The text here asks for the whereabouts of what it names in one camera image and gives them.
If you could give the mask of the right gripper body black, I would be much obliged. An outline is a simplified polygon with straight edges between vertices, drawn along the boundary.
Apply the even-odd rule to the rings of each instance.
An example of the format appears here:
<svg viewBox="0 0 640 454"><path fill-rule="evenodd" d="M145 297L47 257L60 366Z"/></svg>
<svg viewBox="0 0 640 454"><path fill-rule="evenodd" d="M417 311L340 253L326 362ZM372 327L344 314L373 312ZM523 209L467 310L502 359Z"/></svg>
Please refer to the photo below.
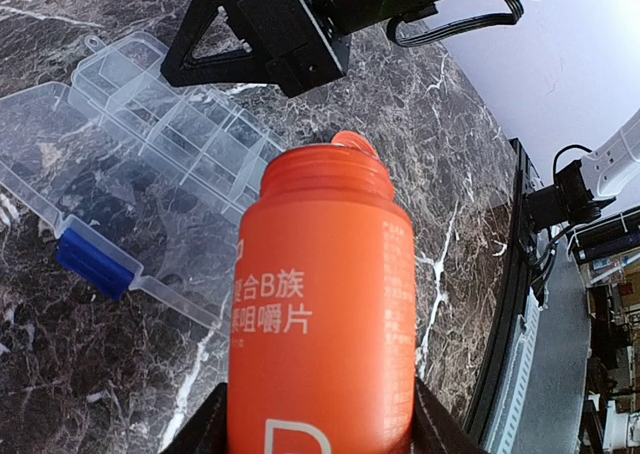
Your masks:
<svg viewBox="0 0 640 454"><path fill-rule="evenodd" d="M266 54L271 81L296 97L347 74L350 35L333 0L240 0Z"/></svg>

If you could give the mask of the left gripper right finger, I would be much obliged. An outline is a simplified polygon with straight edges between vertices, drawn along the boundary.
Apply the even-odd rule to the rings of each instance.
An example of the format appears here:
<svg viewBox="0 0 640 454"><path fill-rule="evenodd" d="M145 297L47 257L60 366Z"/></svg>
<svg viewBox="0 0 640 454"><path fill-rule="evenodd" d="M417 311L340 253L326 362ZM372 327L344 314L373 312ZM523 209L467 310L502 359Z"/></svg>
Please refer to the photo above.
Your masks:
<svg viewBox="0 0 640 454"><path fill-rule="evenodd" d="M437 397L415 378L413 452L422 454L485 454L464 432Z"/></svg>

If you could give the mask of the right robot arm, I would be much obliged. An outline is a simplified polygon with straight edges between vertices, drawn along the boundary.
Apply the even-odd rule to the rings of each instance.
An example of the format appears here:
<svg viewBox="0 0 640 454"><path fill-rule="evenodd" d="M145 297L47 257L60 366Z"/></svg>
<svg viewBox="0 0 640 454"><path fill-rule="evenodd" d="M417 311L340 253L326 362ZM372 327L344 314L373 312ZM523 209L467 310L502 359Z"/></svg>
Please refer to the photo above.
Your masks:
<svg viewBox="0 0 640 454"><path fill-rule="evenodd" d="M289 98L344 77L353 33L386 22L387 38L403 48L476 29L514 25L524 9L503 0L506 13L449 23L399 38L400 24L436 14L441 0L191 0L161 65L174 87L266 83Z"/></svg>

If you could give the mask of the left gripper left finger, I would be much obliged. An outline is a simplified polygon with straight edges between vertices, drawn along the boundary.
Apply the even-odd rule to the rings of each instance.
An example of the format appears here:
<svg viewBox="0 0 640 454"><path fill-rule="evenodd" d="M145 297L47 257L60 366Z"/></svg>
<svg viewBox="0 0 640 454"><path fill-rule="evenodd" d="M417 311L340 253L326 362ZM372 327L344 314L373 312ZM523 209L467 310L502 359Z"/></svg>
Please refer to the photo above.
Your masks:
<svg viewBox="0 0 640 454"><path fill-rule="evenodd" d="M227 387L219 383L169 444L169 454L228 452Z"/></svg>

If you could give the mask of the red pill bottle grey cap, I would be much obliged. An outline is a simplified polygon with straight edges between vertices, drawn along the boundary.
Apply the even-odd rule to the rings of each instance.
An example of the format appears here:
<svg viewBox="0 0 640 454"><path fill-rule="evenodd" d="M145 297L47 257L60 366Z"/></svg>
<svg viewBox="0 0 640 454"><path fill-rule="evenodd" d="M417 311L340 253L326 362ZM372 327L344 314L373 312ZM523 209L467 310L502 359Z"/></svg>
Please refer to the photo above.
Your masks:
<svg viewBox="0 0 640 454"><path fill-rule="evenodd" d="M363 145L272 161L237 246L232 453L405 453L414 391L412 224Z"/></svg>

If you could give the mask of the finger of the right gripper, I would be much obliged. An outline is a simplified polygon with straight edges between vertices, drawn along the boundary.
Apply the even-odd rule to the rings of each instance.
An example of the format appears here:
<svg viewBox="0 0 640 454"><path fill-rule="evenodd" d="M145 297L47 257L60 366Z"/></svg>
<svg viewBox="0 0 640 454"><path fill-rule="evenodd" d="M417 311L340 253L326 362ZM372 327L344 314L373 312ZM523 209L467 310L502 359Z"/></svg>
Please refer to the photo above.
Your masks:
<svg viewBox="0 0 640 454"><path fill-rule="evenodd" d="M244 0L191 0L161 65L174 87L218 83L273 84L270 56L251 23L259 12Z"/></svg>

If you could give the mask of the clear plastic pill organizer box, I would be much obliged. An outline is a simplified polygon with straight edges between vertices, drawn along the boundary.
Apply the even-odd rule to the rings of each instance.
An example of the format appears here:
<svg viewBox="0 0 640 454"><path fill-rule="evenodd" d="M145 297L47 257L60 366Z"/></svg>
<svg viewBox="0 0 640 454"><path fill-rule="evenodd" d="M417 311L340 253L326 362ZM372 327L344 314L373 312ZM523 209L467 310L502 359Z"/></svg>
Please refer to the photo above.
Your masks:
<svg viewBox="0 0 640 454"><path fill-rule="evenodd" d="M69 83L2 99L1 184L106 297L140 290L221 328L238 224L283 143L217 88L170 86L149 34L86 45Z"/></svg>

